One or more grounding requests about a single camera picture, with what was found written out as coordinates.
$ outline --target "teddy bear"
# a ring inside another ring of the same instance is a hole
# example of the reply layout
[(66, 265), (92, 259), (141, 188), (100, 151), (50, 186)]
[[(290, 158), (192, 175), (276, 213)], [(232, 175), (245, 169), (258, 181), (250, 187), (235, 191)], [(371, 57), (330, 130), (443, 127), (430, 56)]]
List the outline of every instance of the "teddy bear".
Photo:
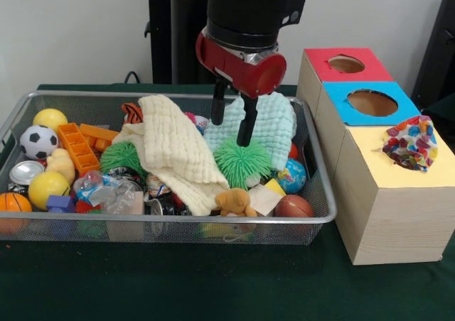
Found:
[(250, 207), (250, 195), (241, 188), (220, 193), (215, 197), (215, 202), (223, 217), (257, 217), (256, 211)]
[(65, 177), (68, 184), (72, 185), (75, 178), (74, 163), (70, 154), (63, 148), (55, 149), (46, 159), (48, 167), (46, 172), (58, 172)]

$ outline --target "colorful sequin pouch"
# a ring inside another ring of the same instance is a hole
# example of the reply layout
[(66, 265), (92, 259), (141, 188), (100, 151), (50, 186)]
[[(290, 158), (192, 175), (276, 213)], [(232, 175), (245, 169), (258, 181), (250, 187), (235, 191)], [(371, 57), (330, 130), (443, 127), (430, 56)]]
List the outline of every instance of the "colorful sequin pouch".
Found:
[(388, 129), (382, 151), (403, 168), (426, 172), (438, 154), (432, 120), (420, 115)]

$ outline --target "wooden box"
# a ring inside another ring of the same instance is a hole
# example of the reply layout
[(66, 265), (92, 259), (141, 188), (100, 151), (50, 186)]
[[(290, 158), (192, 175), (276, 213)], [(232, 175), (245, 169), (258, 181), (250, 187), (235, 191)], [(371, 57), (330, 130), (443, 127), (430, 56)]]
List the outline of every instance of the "wooden box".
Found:
[(382, 151), (389, 127), (348, 127), (332, 185), (336, 224), (354, 265), (438, 261), (455, 229), (455, 157), (436, 133), (428, 172)]
[(315, 117), (322, 82), (392, 81), (392, 77), (370, 49), (305, 49), (297, 97), (306, 101)]
[[(343, 72), (339, 57), (360, 64)], [(313, 114), (353, 264), (438, 261), (455, 229), (455, 156), (437, 133), (427, 173), (382, 152), (385, 131), (420, 113), (373, 53), (305, 50), (298, 97)]]

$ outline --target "green spiky ball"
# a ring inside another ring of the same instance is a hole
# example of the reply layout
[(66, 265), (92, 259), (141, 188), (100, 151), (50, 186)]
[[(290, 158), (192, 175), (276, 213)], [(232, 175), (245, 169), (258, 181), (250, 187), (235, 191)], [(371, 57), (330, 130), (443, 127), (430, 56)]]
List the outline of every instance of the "green spiky ball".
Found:
[(213, 156), (231, 188), (247, 190), (248, 177), (268, 176), (272, 170), (267, 151), (256, 140), (251, 140), (248, 147), (242, 147), (234, 138), (229, 138), (213, 152)]
[(147, 172), (142, 168), (136, 147), (131, 142), (113, 143), (101, 155), (100, 168), (103, 173), (116, 167), (129, 167), (146, 180)]

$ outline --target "orange toy block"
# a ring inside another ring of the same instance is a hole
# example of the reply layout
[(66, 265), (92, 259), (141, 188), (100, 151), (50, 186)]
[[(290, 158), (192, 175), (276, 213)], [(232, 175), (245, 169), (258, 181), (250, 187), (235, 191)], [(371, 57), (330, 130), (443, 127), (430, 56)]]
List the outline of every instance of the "orange toy block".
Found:
[(89, 124), (80, 124), (79, 130), (87, 140), (89, 146), (99, 152), (106, 151), (106, 148), (112, 145), (112, 140), (119, 135), (118, 131), (111, 131)]
[(70, 154), (79, 176), (85, 175), (89, 170), (100, 169), (100, 162), (76, 124), (60, 125), (57, 135)]

